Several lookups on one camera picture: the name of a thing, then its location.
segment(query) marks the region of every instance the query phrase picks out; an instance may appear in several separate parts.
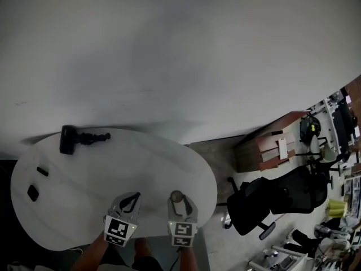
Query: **white wall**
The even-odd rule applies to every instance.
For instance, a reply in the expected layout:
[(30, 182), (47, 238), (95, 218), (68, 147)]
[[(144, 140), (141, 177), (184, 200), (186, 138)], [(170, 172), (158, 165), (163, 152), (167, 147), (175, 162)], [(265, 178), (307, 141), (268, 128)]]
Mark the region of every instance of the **white wall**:
[(63, 124), (231, 136), (360, 74), (361, 0), (0, 0), (0, 152)]

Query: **white oval table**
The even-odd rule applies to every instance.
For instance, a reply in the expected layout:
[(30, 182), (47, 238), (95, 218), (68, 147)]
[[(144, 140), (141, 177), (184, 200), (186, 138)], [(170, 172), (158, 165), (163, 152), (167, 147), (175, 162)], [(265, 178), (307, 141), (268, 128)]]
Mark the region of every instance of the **white oval table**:
[[(79, 130), (111, 139), (76, 145), (73, 155), (59, 152), (60, 133), (32, 146), (15, 165), (11, 199), (29, 236), (42, 247), (61, 251), (91, 243), (104, 229), (103, 215), (113, 199), (125, 192), (142, 194), (139, 227), (133, 237), (167, 235), (167, 199), (173, 190), (189, 196), (198, 207), (199, 226), (211, 217), (217, 186), (211, 168), (186, 146), (130, 130)], [(36, 171), (49, 171), (45, 177)], [(39, 191), (33, 202), (30, 185)]]

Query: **black pants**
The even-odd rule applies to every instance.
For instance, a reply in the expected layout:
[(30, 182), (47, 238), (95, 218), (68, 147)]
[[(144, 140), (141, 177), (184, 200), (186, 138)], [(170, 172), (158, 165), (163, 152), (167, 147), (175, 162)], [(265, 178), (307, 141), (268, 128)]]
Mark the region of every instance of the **black pants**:
[[(100, 265), (102, 264), (127, 266), (123, 258), (119, 255), (119, 253), (113, 248), (113, 246), (110, 245), (106, 250), (106, 252), (104, 253), (104, 256), (100, 262)], [(153, 257), (142, 257), (138, 260), (135, 260), (131, 267), (138, 271), (148, 271), (148, 270), (163, 271), (158, 261)]]
[(292, 238), (298, 244), (300, 244), (300, 246), (287, 243), (285, 244), (284, 248), (298, 253), (309, 254), (309, 257), (311, 258), (315, 257), (317, 247), (322, 241), (322, 239), (310, 239), (309, 237), (304, 235), (304, 233), (298, 230), (293, 231)]

